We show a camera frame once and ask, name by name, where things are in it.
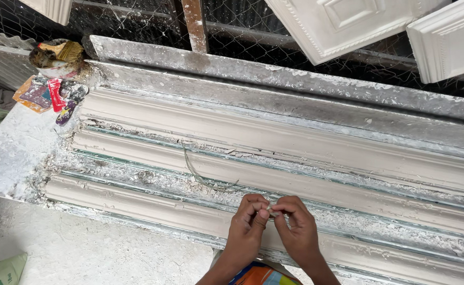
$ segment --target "bucket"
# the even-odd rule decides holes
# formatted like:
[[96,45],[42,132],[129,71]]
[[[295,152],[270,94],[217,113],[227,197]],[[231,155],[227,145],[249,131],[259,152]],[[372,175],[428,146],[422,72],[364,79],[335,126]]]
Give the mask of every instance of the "bucket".
[[[56,39],[44,44],[51,46],[58,46],[64,42],[68,42],[66,39]],[[84,66],[82,57],[77,58],[72,62],[64,62],[56,59],[56,55],[53,51],[43,50],[34,48],[29,55],[31,64],[36,67],[39,72],[48,78],[61,78],[63,80],[70,80],[76,76],[80,69]]]

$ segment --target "person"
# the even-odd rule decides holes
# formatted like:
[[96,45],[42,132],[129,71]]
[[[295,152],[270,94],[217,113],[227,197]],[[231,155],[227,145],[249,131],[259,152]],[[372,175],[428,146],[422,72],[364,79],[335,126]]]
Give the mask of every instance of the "person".
[[[228,241],[221,255],[197,285],[299,285],[281,264],[258,260],[262,233],[271,215],[286,252],[316,285],[339,285],[320,253],[317,224],[297,196],[285,196],[268,209],[269,201],[260,194],[242,198],[230,222]],[[283,214],[289,217],[290,227]]]

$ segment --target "paint brush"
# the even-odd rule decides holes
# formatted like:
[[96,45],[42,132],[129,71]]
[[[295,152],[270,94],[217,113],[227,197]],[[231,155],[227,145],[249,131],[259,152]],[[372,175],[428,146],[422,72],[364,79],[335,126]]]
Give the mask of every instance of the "paint brush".
[[37,48],[50,50],[56,54],[56,59],[65,62],[74,61],[80,57],[84,48],[78,42],[64,42],[58,46],[51,46],[40,42],[36,45]]

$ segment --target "decorative plaster panel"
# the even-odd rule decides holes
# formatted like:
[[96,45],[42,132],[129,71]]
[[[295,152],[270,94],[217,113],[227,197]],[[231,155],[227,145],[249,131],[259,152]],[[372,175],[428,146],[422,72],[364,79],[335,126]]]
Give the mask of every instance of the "decorative plaster panel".
[[464,73],[464,0],[410,24],[407,31],[422,82]]
[[68,24],[72,0],[21,0],[40,14],[64,26]]
[[266,0],[314,65],[395,35],[451,0]]

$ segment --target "wire fence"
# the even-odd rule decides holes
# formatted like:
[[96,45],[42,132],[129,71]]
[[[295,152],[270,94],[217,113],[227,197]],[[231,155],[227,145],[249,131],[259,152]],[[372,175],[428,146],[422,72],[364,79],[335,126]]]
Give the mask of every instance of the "wire fence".
[[83,36],[100,35],[189,48],[186,34],[171,0],[73,1],[66,26],[52,22],[19,0],[0,0],[0,33],[33,38],[38,42],[66,38],[81,42]]
[[[264,0],[203,0],[211,54],[464,97],[464,75],[420,81],[405,32],[313,66]],[[181,0],[76,0],[67,26],[0,0],[0,33],[38,42],[110,36],[190,50]]]
[[405,32],[313,66],[264,0],[204,0],[204,11],[212,54],[464,97],[464,75],[422,83]]

